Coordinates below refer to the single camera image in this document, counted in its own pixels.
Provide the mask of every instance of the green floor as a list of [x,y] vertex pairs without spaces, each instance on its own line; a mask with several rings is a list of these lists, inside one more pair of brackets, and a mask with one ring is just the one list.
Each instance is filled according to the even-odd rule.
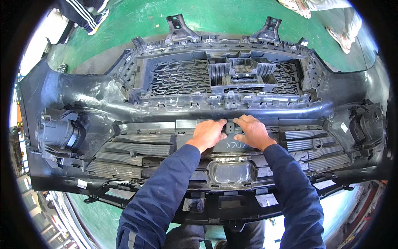
[[[341,71],[363,70],[369,68],[374,60],[372,43],[370,48],[365,48],[369,50],[365,54],[371,55],[366,64],[367,58],[359,42],[353,43],[351,53],[346,55],[326,32],[326,24],[336,30],[343,28],[342,9],[313,12],[312,18],[307,20],[276,0],[110,0],[108,8],[109,16],[95,35],[89,36],[82,28],[77,28],[67,44],[53,46],[48,59],[50,67],[66,63],[70,72],[92,56],[129,42],[136,36],[165,37],[169,30],[165,17],[178,13],[184,15],[186,24],[194,31],[244,35],[258,31],[267,16],[272,16],[282,19],[279,28],[281,40],[308,38],[308,47],[314,48],[322,59]],[[366,39],[363,33],[364,29],[361,29],[358,37]]]

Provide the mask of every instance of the mounting tab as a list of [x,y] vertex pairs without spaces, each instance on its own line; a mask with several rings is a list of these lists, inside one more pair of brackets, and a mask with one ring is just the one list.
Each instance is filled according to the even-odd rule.
[[267,17],[267,21],[264,24],[264,27],[262,27],[259,31],[254,33],[249,37],[249,40],[251,42],[271,42],[274,45],[279,45],[281,42],[279,39],[279,34],[278,34],[278,28],[279,25],[281,24],[282,20],[273,18],[271,16]]
[[187,27],[182,14],[168,16],[166,20],[170,27],[164,42],[167,46],[171,46],[175,42],[178,42],[180,45],[186,45],[186,41],[188,40],[191,42],[201,41],[200,36]]

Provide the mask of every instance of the navy blue sleeve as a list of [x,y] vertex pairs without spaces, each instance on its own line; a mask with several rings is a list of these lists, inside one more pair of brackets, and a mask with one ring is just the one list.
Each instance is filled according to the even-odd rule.
[[280,145],[264,150],[285,216],[281,248],[326,248],[322,240],[324,214],[315,188],[299,163]]
[[184,145],[164,159],[137,191],[119,220],[116,248],[161,248],[166,231],[198,167],[199,150]]

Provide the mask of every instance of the hand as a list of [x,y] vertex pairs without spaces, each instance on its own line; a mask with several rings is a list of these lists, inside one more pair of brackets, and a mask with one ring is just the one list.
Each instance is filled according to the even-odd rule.
[[223,126],[227,123],[225,119],[220,121],[207,120],[199,123],[193,132],[193,138],[188,140],[186,144],[193,145],[198,148],[200,153],[205,149],[211,148],[220,140],[226,138],[226,134],[221,133]]
[[235,140],[244,142],[248,146],[257,148],[262,152],[268,146],[276,144],[275,140],[268,136],[265,125],[252,115],[242,115],[240,118],[234,118],[233,121],[238,124],[245,133],[245,135],[235,135]]

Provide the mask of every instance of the gray pants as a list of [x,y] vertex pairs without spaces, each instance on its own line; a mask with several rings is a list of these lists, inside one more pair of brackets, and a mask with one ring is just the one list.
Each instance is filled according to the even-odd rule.
[[362,26],[362,18],[347,0],[301,0],[310,11],[344,8],[345,30],[343,36],[355,42],[355,36]]
[[[226,227],[224,232],[226,249],[262,249],[265,221],[246,223],[240,233],[233,233]],[[182,224],[167,233],[163,249],[199,249],[199,243],[205,240],[205,233],[203,225]]]

